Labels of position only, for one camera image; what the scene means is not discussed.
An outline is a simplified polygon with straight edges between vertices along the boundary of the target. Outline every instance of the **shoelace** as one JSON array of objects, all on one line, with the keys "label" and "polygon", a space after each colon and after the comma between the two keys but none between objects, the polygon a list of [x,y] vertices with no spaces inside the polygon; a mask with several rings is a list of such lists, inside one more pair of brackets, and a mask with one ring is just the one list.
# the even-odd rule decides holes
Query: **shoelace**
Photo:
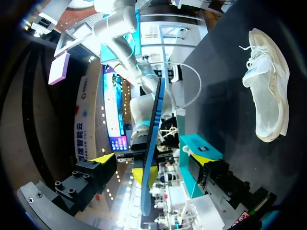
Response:
[{"label": "shoelace", "polygon": [[263,45],[263,46],[248,46],[246,48],[243,48],[242,46],[239,46],[239,47],[243,50],[251,49],[250,58],[246,62],[246,68],[247,69],[251,69],[252,65],[261,57],[261,55],[264,55],[265,57],[267,57],[270,60],[272,66],[273,66],[274,73],[276,72],[275,65],[272,61],[272,57],[269,55],[269,50],[268,50],[267,46],[265,46],[265,45]]}]

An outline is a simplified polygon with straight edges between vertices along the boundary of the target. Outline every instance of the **teal box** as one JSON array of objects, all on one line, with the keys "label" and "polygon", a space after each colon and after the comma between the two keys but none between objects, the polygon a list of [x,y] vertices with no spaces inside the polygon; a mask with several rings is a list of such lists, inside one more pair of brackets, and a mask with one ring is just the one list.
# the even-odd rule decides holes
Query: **teal box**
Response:
[{"label": "teal box", "polygon": [[179,169],[188,189],[190,197],[196,198],[204,194],[199,189],[196,181],[189,172],[189,156],[182,150],[183,146],[185,145],[187,145],[194,154],[214,161],[222,159],[223,155],[197,134],[185,135],[180,137]]}]

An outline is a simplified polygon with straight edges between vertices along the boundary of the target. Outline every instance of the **banner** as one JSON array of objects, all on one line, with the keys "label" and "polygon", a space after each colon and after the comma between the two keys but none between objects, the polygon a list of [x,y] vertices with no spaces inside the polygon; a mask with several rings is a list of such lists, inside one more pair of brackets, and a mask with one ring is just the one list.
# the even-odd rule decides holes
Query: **banner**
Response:
[{"label": "banner", "polygon": [[95,77],[83,76],[80,80],[74,127],[75,153],[78,161],[96,158],[94,127],[91,125],[94,116],[90,112],[94,111],[95,107],[96,84]]}]

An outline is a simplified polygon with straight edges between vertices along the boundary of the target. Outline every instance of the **screw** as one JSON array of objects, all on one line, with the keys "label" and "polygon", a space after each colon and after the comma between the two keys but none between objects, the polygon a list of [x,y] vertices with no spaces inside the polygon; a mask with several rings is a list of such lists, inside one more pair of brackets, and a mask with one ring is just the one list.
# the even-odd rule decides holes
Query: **screw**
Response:
[{"label": "screw", "polygon": [[59,190],[62,190],[62,189],[63,189],[62,182],[56,181],[54,184],[56,185],[56,188],[57,188],[57,189],[59,189]]},{"label": "screw", "polygon": [[74,188],[70,188],[70,189],[68,190],[68,193],[69,193],[69,195],[73,196],[73,195],[76,194],[76,190],[75,190]]},{"label": "screw", "polygon": [[89,181],[90,180],[90,175],[89,174],[85,174],[83,176],[83,178],[86,180],[86,181]]},{"label": "screw", "polygon": [[41,191],[38,191],[38,192],[36,193],[36,197],[41,198],[42,196],[43,196],[43,194],[41,193]]},{"label": "screw", "polygon": [[75,176],[75,177],[78,177],[79,172],[78,171],[72,171],[72,175]]},{"label": "screw", "polygon": [[34,202],[34,199],[30,197],[30,198],[28,199],[28,202],[29,202],[29,204],[32,204],[32,203]]}]

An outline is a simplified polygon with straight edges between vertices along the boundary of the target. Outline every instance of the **purple sign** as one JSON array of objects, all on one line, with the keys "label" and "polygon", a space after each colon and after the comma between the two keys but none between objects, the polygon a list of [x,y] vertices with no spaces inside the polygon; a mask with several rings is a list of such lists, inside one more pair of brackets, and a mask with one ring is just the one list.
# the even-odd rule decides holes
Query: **purple sign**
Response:
[{"label": "purple sign", "polygon": [[54,85],[66,78],[69,56],[70,54],[65,52],[52,62],[48,80],[49,85]]}]

